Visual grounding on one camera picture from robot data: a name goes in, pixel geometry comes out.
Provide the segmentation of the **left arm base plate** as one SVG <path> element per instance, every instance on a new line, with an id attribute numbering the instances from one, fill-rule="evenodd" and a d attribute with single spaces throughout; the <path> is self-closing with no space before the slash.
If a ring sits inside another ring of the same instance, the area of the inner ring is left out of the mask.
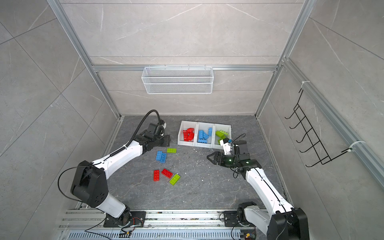
<path id="1" fill-rule="evenodd" d="M 107 214 L 106 217 L 107 218 L 104 221 L 103 225 L 104 228 L 142 226 L 146 219 L 146 212 L 124 212 L 119 218 L 114 218 L 111 215 Z"/>

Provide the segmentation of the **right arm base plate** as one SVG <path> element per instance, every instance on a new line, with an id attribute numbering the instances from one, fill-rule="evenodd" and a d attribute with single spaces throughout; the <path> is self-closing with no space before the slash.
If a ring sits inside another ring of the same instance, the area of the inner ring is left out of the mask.
<path id="1" fill-rule="evenodd" d="M 238 211 L 223 211 L 220 220 L 224 222 L 225 227 L 234 227 L 241 223 Z"/>

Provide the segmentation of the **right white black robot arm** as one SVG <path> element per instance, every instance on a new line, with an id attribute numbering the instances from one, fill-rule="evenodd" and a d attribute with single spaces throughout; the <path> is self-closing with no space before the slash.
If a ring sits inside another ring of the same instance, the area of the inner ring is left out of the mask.
<path id="1" fill-rule="evenodd" d="M 234 176 L 242 176 L 256 191 L 265 209 L 254 202 L 240 204 L 236 221 L 232 226 L 253 225 L 269 240 L 308 240 L 310 238 L 308 218 L 300 208 L 294 208 L 273 186 L 260 163 L 252 159 L 247 142 L 224 139 L 223 151 L 207 156 L 214 165 L 229 168 Z"/>

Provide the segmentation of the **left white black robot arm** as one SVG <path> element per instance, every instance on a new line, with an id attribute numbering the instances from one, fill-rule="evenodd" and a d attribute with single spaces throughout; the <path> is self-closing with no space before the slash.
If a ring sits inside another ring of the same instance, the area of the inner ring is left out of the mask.
<path id="1" fill-rule="evenodd" d="M 111 154 L 93 162 L 79 163 L 71 186 L 71 194 L 92 208 L 103 211 L 119 225 L 126 225 L 130 208 L 110 194 L 107 180 L 131 160 L 155 147 L 168 147 L 170 136 L 165 135 L 166 123 L 150 124 L 140 134 Z"/>

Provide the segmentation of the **blue lego brick pair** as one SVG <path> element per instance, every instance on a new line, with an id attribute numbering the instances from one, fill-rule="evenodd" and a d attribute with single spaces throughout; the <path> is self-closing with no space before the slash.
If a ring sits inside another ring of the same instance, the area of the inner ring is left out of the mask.
<path id="1" fill-rule="evenodd" d="M 160 158 L 160 163 L 165 163 L 166 162 L 166 158 L 167 158 L 167 154 L 166 153 L 162 153 L 161 158 Z"/>
<path id="2" fill-rule="evenodd" d="M 163 157 L 163 152 L 162 151 L 157 151 L 156 161 L 161 161 L 162 157 Z"/>

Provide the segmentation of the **red arch lego piece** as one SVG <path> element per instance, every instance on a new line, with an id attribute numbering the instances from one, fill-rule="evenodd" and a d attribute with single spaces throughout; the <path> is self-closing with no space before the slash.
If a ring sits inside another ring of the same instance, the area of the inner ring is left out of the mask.
<path id="1" fill-rule="evenodd" d="M 193 140 L 192 140 L 192 141 L 188 141 L 188 140 L 187 140 L 187 138 L 188 138 L 188 133 L 187 133 L 187 131 L 183 131 L 183 136 L 184 136 L 184 141 L 185 141 L 185 142 L 192 142 L 192 141 L 193 141 Z"/>

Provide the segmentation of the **red lego brick small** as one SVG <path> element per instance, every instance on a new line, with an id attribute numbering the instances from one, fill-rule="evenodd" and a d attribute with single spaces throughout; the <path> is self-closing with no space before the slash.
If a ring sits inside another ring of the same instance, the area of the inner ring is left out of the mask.
<path id="1" fill-rule="evenodd" d="M 165 177 L 167 177 L 168 179 L 171 179 L 173 177 L 173 173 L 170 172 L 169 170 L 167 169 L 163 169 L 162 172 L 161 172 Z"/>

